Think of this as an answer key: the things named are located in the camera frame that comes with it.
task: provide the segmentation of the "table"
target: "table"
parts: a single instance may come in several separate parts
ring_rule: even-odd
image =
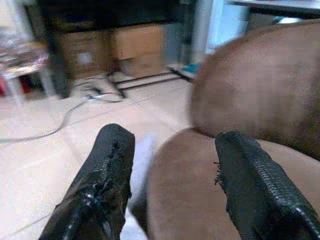
[[[251,13],[301,19],[320,18],[320,1],[314,0],[229,0],[228,4],[249,7]]]

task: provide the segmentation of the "wall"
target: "wall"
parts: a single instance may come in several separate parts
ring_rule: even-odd
[[[200,62],[205,56],[213,2],[214,0],[197,0],[192,35],[193,62]]]
[[[14,18],[12,17],[7,0],[0,0],[0,26],[16,30]]]
[[[215,1],[207,42],[207,53],[213,52],[215,48],[241,36],[247,27],[246,15],[248,8],[225,4],[224,0]]]

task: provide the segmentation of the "white floor tile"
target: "white floor tile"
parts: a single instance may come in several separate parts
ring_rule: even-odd
[[[10,115],[0,119],[1,138],[36,136],[57,128],[49,102],[48,99],[42,99],[26,102],[22,106],[11,104]],[[0,108],[2,113],[6,106],[2,104]]]
[[[113,91],[109,87],[103,91]],[[188,82],[174,80],[133,89],[128,94],[134,101],[127,98],[120,103],[86,103],[72,113],[69,125],[54,135],[0,144],[0,214],[6,216],[6,221],[0,221],[0,239],[39,237],[48,221],[45,216],[62,200],[104,125],[120,124],[135,134],[136,141],[154,133],[156,149],[190,126]],[[0,119],[1,137],[29,137],[56,129],[82,96],[74,91],[67,99],[30,101],[14,111],[1,101],[0,111],[2,107],[13,114]]]
[[[165,79],[165,78],[168,78],[168,76],[162,76],[157,78]],[[133,88],[126,91],[126,93],[134,101],[140,102],[140,101],[144,101],[144,100],[168,93],[176,89],[187,87],[189,85],[190,85],[189,82],[183,79],[177,79],[177,80],[172,80],[168,82],[152,84],[149,86]]]
[[[63,133],[1,150],[0,238],[50,214],[80,168]]]
[[[46,216],[41,220],[23,228],[19,232],[16,232],[9,237],[7,240],[36,240],[40,237],[42,230],[45,228],[50,216]]]
[[[175,134],[167,125],[146,112],[143,107],[133,104],[116,112],[78,122],[65,129],[83,161],[87,159],[100,129],[111,123],[119,124],[133,133],[136,141],[154,133],[157,147]]]
[[[138,104],[176,131],[191,127],[189,116],[191,86],[158,95]]]

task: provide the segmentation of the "tiled floor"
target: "tiled floor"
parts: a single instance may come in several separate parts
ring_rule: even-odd
[[[96,82],[105,91],[112,91],[102,80]],[[186,109],[190,91],[191,84],[182,79],[132,89],[127,92],[129,98],[119,103],[86,103],[54,135],[0,144],[0,240],[39,237],[104,125],[118,123],[134,133],[136,140],[154,133],[157,148],[189,127]],[[1,138],[52,131],[82,100],[76,90],[67,99],[28,101],[22,107],[0,99]]]

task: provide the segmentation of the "cardboard box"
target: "cardboard box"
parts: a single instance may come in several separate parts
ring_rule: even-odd
[[[111,67],[109,34],[106,31],[67,33],[59,37],[66,69],[72,79],[105,73]]]
[[[146,54],[121,61],[122,71],[131,77],[141,78],[161,73],[164,70],[162,53]]]
[[[112,48],[119,60],[161,53],[164,30],[153,24],[118,28],[112,34]]]

